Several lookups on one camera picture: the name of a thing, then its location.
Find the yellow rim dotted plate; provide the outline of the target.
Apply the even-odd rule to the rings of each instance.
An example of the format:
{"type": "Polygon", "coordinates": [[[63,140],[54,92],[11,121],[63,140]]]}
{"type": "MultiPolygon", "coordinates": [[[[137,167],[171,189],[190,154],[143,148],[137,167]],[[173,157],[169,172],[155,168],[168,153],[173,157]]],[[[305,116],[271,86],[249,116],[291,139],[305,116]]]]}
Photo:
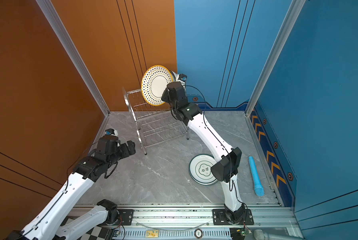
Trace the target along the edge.
{"type": "Polygon", "coordinates": [[[167,84],[173,82],[173,76],[170,71],[161,65],[150,67],[143,75],[141,82],[141,93],[144,100],[152,106],[160,106],[162,95],[167,84]]]}

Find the chrome wire dish rack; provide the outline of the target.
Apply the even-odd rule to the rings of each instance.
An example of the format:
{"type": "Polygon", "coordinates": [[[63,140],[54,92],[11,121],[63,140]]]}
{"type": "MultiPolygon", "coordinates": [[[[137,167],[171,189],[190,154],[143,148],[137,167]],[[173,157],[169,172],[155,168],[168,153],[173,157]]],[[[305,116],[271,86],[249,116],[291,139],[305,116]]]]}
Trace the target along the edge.
{"type": "Polygon", "coordinates": [[[147,148],[182,136],[190,138],[189,128],[171,115],[170,105],[153,106],[146,102],[140,89],[122,88],[125,104],[137,128],[143,153],[147,148]]]}

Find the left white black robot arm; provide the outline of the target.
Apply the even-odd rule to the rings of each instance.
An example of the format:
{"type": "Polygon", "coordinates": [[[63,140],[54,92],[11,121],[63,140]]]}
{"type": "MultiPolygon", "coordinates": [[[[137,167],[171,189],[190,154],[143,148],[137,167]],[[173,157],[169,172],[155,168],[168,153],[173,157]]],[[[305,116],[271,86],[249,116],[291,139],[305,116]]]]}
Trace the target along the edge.
{"type": "Polygon", "coordinates": [[[69,224],[62,222],[83,194],[101,177],[108,178],[109,168],[116,168],[119,160],[136,153],[135,143],[121,143],[108,130],[91,150],[74,166],[66,183],[45,208],[21,231],[14,230],[8,240],[77,240],[97,225],[121,224],[117,204],[109,200],[99,201],[93,209],[69,224]]]}

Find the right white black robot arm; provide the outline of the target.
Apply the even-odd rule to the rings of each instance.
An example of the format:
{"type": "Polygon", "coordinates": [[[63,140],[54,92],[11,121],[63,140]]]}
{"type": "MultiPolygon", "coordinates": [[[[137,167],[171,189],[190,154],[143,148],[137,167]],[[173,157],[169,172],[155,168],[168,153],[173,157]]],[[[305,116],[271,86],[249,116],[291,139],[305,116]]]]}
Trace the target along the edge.
{"type": "Polygon", "coordinates": [[[197,104],[188,101],[181,83],[167,84],[162,101],[171,106],[174,116],[194,131],[211,151],[216,160],[211,172],[222,184],[226,218],[232,225],[243,222],[248,216],[248,210],[241,199],[237,184],[242,151],[224,141],[207,121],[205,112],[197,104]]]}

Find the large white plate black rim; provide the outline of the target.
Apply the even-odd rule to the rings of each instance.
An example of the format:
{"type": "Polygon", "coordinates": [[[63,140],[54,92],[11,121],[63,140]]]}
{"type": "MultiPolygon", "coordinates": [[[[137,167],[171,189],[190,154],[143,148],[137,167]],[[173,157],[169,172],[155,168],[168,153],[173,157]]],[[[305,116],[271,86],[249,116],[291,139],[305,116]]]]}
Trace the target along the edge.
{"type": "Polygon", "coordinates": [[[180,81],[180,75],[178,75],[177,73],[173,72],[173,71],[170,71],[172,77],[173,77],[173,81],[174,82],[177,82],[177,81],[180,81]]]}

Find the black white checkerboard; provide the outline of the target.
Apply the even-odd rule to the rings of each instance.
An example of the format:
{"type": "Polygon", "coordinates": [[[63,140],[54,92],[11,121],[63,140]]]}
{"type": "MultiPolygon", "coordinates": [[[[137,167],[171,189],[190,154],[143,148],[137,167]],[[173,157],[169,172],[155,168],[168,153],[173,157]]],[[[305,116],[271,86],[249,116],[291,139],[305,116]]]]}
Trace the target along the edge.
{"type": "Polygon", "coordinates": [[[78,240],[108,240],[112,233],[113,229],[96,226],[84,233],[78,240]]]}

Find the light blue toy microphone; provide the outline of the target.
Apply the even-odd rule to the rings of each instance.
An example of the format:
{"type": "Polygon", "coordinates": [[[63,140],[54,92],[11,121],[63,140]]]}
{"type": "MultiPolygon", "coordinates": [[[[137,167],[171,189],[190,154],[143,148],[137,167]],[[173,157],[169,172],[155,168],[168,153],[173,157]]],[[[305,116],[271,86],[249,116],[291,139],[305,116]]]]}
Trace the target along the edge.
{"type": "Polygon", "coordinates": [[[248,160],[249,160],[250,170],[251,170],[253,183],[254,183],[254,191],[258,197],[262,197],[265,193],[264,193],[264,188],[261,184],[261,181],[260,181],[260,178],[258,175],[255,160],[252,156],[249,156],[248,160]]]}

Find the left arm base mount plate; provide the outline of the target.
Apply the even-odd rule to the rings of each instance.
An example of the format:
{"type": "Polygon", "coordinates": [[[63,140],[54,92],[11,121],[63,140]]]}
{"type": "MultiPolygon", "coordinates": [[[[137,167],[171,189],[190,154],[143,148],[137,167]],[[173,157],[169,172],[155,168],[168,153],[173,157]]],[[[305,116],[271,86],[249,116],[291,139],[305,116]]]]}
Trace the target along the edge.
{"type": "Polygon", "coordinates": [[[118,209],[117,210],[117,218],[114,222],[114,226],[131,226],[134,217],[133,209],[118,209]]]}

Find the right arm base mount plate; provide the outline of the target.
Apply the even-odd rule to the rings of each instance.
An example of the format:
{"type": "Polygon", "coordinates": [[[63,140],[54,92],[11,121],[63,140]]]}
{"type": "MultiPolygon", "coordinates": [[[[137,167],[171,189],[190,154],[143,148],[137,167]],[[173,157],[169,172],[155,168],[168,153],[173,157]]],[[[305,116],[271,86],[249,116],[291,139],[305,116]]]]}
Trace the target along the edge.
{"type": "Polygon", "coordinates": [[[213,209],[212,214],[213,214],[213,224],[215,226],[222,226],[222,225],[253,226],[255,224],[254,217],[250,209],[244,210],[241,220],[238,223],[234,223],[234,224],[228,220],[225,209],[213,209]]]}

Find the aluminium front rail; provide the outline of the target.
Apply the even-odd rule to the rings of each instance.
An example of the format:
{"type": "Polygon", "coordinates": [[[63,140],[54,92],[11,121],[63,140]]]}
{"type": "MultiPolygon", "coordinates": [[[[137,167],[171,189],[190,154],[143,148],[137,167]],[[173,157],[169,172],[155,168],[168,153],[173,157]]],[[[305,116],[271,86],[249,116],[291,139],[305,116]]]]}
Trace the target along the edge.
{"type": "MultiPolygon", "coordinates": [[[[255,224],[213,224],[213,209],[224,209],[221,204],[145,204],[118,205],[118,209],[133,209],[131,226],[100,224],[113,229],[109,240],[255,240],[254,230],[269,234],[304,238],[296,217],[290,208],[279,205],[248,205],[255,224]]],[[[68,213],[66,225],[87,213],[94,205],[77,205],[68,213]]]]}

